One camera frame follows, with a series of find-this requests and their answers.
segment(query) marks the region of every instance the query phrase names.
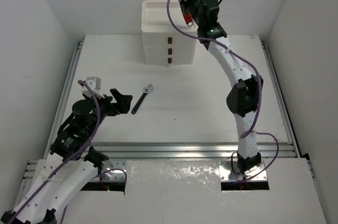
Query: mounting plate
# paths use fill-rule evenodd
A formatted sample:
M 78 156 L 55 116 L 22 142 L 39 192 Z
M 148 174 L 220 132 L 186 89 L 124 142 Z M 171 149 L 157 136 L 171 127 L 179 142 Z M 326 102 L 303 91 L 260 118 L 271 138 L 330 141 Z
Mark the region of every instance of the mounting plate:
M 261 165 L 259 167 L 253 167 L 250 171 L 245 173 L 245 176 L 251 177 L 257 173 L 259 173 L 262 169 L 265 168 L 265 164 L 264 162 L 261 163 Z M 221 182 L 226 183 L 226 182 L 236 182 L 238 180 L 242 180 L 243 179 L 243 175 L 242 174 L 236 174 L 239 173 L 239 169 L 237 167 L 237 159 L 233 159 L 233 169 L 235 174 L 232 172 L 231 170 L 231 161 L 230 160 L 222 160 L 219 163 L 219 170 L 220 170 L 220 179 Z M 252 183 L 252 182 L 268 182 L 268 177 L 266 174 L 266 171 L 263 171 L 262 173 L 260 173 L 258 176 L 255 176 L 254 178 L 248 180 L 248 183 Z

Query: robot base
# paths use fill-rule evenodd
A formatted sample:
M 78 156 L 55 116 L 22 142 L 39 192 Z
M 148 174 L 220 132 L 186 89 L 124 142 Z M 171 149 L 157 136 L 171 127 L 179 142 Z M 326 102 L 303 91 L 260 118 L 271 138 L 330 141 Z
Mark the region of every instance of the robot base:
M 259 173 L 264 169 L 265 164 L 262 162 L 258 167 L 255 166 L 249 171 L 245 172 L 245 177 L 249 178 Z M 231 168 L 230 160 L 222 160 L 219 163 L 220 179 L 222 191 L 234 191 L 234 190 L 269 190 L 268 177 L 266 171 L 263 171 L 254 178 L 246 182 L 238 182 L 243 180 L 242 175 L 237 167 L 237 160 L 233 162 L 234 173 Z

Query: metal frame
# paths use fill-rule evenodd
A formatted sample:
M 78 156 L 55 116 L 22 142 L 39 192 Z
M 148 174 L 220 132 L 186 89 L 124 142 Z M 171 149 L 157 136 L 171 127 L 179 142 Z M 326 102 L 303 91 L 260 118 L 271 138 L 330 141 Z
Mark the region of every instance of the metal frame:
M 69 65 L 67 77 L 65 79 L 64 86 L 63 86 L 63 89 L 62 89 L 57 113 L 55 115 L 53 126 L 52 126 L 52 129 L 51 129 L 51 133 L 49 134 L 47 147 L 46 147 L 46 150 L 44 152 L 44 156 L 43 156 L 44 159 L 47 158 L 51 144 L 53 143 L 53 140 L 56 138 L 58 129 L 59 129 L 61 123 L 62 123 L 64 110 L 65 110 L 67 100 L 68 100 L 68 97 L 69 97 L 69 93 L 70 93 L 70 89 L 71 89 L 71 86 L 72 86 L 72 83 L 73 83 L 76 67 L 77 67 L 78 62 L 79 62 L 80 53 L 82 51 L 83 43 L 84 43 L 84 40 L 81 40 L 79 43 L 77 43 L 75 50 L 74 50 L 74 53 L 73 53 L 73 56 L 72 56 L 72 59 L 70 61 L 70 65 Z
M 234 143 L 97 143 L 91 144 L 96 150 L 111 159 L 205 159 L 230 158 L 237 151 Z M 274 157 L 275 143 L 258 143 L 262 157 Z M 291 142 L 279 144 L 278 157 L 297 157 Z
M 273 82 L 274 90 L 275 90 L 276 97 L 277 97 L 278 106 L 279 106 L 279 109 L 280 109 L 281 117 L 283 119 L 283 123 L 284 123 L 284 127 L 285 127 L 287 137 L 288 137 L 289 141 L 291 141 L 293 143 L 297 157 L 301 157 L 301 154 L 299 153 L 299 148 L 298 148 L 298 145 L 297 145 L 297 140 L 295 138 L 295 134 L 294 134 L 293 129 L 292 129 L 289 114 L 287 112 L 285 102 L 284 102 L 284 98 L 283 98 L 283 95 L 281 93 L 281 89 L 280 89 L 280 86 L 279 86 L 279 83 L 278 83 L 278 79 L 277 79 L 277 75 L 276 75 L 276 71 L 275 71 L 275 68 L 274 68 L 273 61 L 271 59 L 267 45 L 262 40 L 260 40 L 260 42 L 261 42 L 263 52 L 264 52 L 264 55 L 265 55 L 265 59 L 266 59 L 266 62 L 267 62 L 267 66 L 268 66 L 268 69 L 269 69 L 269 72 L 270 72 L 271 80 Z
M 73 53 L 73 57 L 69 66 L 67 77 L 62 90 L 61 98 L 59 101 L 57 113 L 53 122 L 51 133 L 48 139 L 47 147 L 45 150 L 44 158 L 49 153 L 50 146 L 53 140 L 57 136 L 58 128 L 62 123 L 65 107 L 68 101 L 68 96 L 73 83 L 75 71 L 80 58 L 80 53 L 83 47 L 84 40 L 80 41 Z M 275 94 L 277 97 L 279 109 L 284 122 L 285 130 L 289 142 L 279 144 L 279 158 L 295 158 L 300 157 L 297 142 L 291 122 L 287 113 L 287 109 L 284 103 L 283 96 L 278 84 L 277 76 L 271 60 L 269 51 L 266 45 L 261 40 L 262 49 L 266 58 L 267 66 L 270 72 L 271 80 L 274 85 Z M 131 159 L 179 159 L 179 160 L 199 160 L 199 159 L 228 159 L 231 154 L 238 148 L 238 144 L 234 143 L 101 143 L 94 142 L 92 146 L 98 151 L 106 154 L 112 162 L 117 166 L 122 165 L 122 169 L 125 169 L 126 160 Z M 272 158 L 276 154 L 275 143 L 258 143 L 259 151 L 263 158 Z M 18 192 L 15 205 L 17 205 L 24 195 L 27 194 L 36 170 L 37 161 L 29 161 L 23 176 L 22 184 Z

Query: white table surface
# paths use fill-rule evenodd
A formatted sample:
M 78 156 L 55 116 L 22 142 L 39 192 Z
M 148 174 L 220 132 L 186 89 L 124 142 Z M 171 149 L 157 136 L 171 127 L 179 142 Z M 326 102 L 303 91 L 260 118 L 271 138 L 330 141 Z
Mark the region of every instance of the white table surface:
M 217 160 L 128 161 L 127 173 L 126 195 L 81 191 L 64 224 L 326 224 L 303 158 L 277 159 L 267 191 L 221 191 Z
M 250 60 L 264 79 L 262 108 L 257 131 L 273 133 L 287 142 L 267 62 L 258 36 L 231 35 L 234 50 Z M 145 64 L 141 35 L 87 35 L 72 83 L 63 120 L 71 106 L 82 99 L 79 79 L 101 78 L 102 94 L 116 88 L 133 95 L 127 115 L 107 117 L 94 141 L 135 143 L 221 143 L 237 142 L 236 123 L 226 104 L 231 87 L 216 59 L 198 44 L 195 60 L 189 66 L 149 66 Z M 143 87 L 152 83 L 151 92 L 138 112 L 131 110 Z M 258 136 L 259 142 L 272 142 Z

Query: cable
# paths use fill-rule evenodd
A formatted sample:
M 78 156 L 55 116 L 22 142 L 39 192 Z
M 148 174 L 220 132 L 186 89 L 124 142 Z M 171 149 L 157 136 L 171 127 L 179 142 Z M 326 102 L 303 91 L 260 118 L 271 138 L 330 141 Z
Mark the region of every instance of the cable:
M 106 190 L 109 190 L 109 187 L 104 185 L 102 178 L 100 178 L 100 186 L 105 188 Z
M 231 154 L 231 171 L 233 172 L 233 174 L 238 175 L 238 174 L 240 174 L 241 172 L 235 173 L 235 171 L 234 171 L 234 169 L 233 169 L 233 155 L 234 155 L 235 153 L 236 153 L 236 152 L 233 152 L 233 153 Z
M 67 206 L 64 208 L 63 210 L 63 213 L 62 213 L 62 217 L 61 217 L 61 220 L 60 220 L 60 224 L 63 223 L 63 219 L 64 219 L 64 216 L 65 216 L 65 212 L 67 211 Z
M 12 218 L 9 220 L 9 222 L 7 224 L 12 224 L 13 221 L 15 220 L 15 218 L 22 212 L 22 210 L 28 205 L 29 202 L 32 201 L 32 199 L 42 190 L 43 187 L 45 187 L 45 185 L 50 181 L 50 179 L 57 173 L 57 171 L 59 171 L 63 166 L 65 166 L 69 161 L 71 161 L 72 159 L 75 159 L 76 157 L 78 157 L 79 155 L 81 155 L 83 153 L 83 151 L 86 150 L 86 148 L 90 145 L 90 142 L 92 141 L 92 139 L 94 138 L 99 126 L 100 126 L 100 120 L 101 120 L 101 114 L 100 114 L 100 106 L 99 106 L 99 102 L 97 101 L 97 98 L 94 94 L 94 92 L 90 89 L 90 87 L 83 82 L 82 80 L 78 81 L 78 84 L 80 84 L 81 86 L 84 86 L 88 89 L 89 93 L 91 94 L 91 97 L 93 98 L 93 101 L 95 103 L 95 107 L 96 107 L 96 114 L 97 114 L 97 118 L 96 118 L 96 125 L 95 128 L 91 134 L 91 136 L 86 140 L 86 142 L 84 143 L 84 145 L 79 148 L 79 150 L 77 150 L 75 153 L 73 153 L 71 156 L 69 156 L 64 162 L 62 162 L 46 179 L 46 181 L 44 181 L 39 188 L 37 188 L 37 190 L 26 200 L 26 202 L 19 208 L 19 210 L 12 216 Z
M 211 38 L 201 38 L 199 36 L 194 36 L 194 35 L 190 35 L 188 33 L 185 33 L 184 31 L 180 30 L 176 25 L 175 23 L 173 22 L 173 19 L 171 18 L 171 15 L 170 15 L 170 10 L 169 10 L 169 4 L 170 4 L 170 0 L 167 0 L 167 15 L 168 15 L 168 18 L 169 18 L 169 21 L 171 23 L 171 25 L 178 31 L 180 32 L 181 34 L 189 37 L 189 38 L 193 38 L 193 39 L 197 39 L 197 40 L 200 40 L 200 41 L 208 41 L 208 42 L 214 42 L 215 44 L 218 44 L 219 46 L 223 47 L 225 50 L 229 50 L 228 47 L 219 42 L 219 41 L 216 41 L 214 39 L 211 39 Z M 256 77 L 257 77 L 257 81 L 258 81 L 258 104 L 257 104 L 257 110 L 256 110 L 256 115 L 255 115 L 255 118 L 252 122 L 252 125 L 251 127 L 249 128 L 249 130 L 247 130 L 246 132 L 242 133 L 242 135 L 240 136 L 241 138 L 245 138 L 247 137 L 254 129 L 256 123 L 257 123 L 257 120 L 258 120 L 258 116 L 259 116 L 259 112 L 260 112 L 260 107 L 261 107 L 261 102 L 262 102 L 262 84 L 261 84 L 261 78 L 260 78 L 260 75 L 259 75 L 259 72 L 257 70 L 257 68 L 251 63 L 249 62 L 248 60 L 242 58 L 241 56 L 237 55 L 234 51 L 232 50 L 229 50 L 230 54 L 235 56 L 236 58 L 238 58 L 239 60 L 245 62 L 246 64 L 248 64 L 249 66 L 252 67 L 252 69 L 255 71 L 255 74 L 256 74 Z
M 125 174 L 125 188 L 126 189 L 126 185 L 127 185 L 127 172 L 124 171 L 123 169 L 112 169 L 112 170 L 106 170 L 100 174 L 98 174 L 97 176 L 95 176 L 95 178 L 101 178 L 104 174 L 110 172 L 110 171 L 115 171 L 115 170 L 119 170 L 119 171 L 122 171 L 124 174 Z
M 259 132 L 256 132 L 256 133 L 259 134 L 259 135 L 269 135 L 269 136 L 271 136 L 272 138 L 274 138 L 274 140 L 275 140 L 275 142 L 276 142 L 276 146 L 277 146 L 276 154 L 275 154 L 274 158 L 271 160 L 271 162 L 269 162 L 269 164 L 266 165 L 266 166 L 264 167 L 264 169 L 262 169 L 261 171 L 259 171 L 257 174 L 255 174 L 255 175 L 253 175 L 253 176 L 250 176 L 249 178 L 244 178 L 244 179 L 242 179 L 242 180 L 235 181 L 235 182 L 233 182 L 233 183 L 231 183 L 231 184 L 244 183 L 244 182 L 246 182 L 246 181 L 248 181 L 248 180 L 251 180 L 251 179 L 255 178 L 255 177 L 258 176 L 260 173 L 262 173 L 263 171 L 267 170 L 267 169 L 273 164 L 273 162 L 276 160 L 276 158 L 277 158 L 277 156 L 278 156 L 278 153 L 279 153 L 279 144 L 278 144 L 277 138 L 276 138 L 273 134 L 271 134 L 271 133 L 259 133 Z

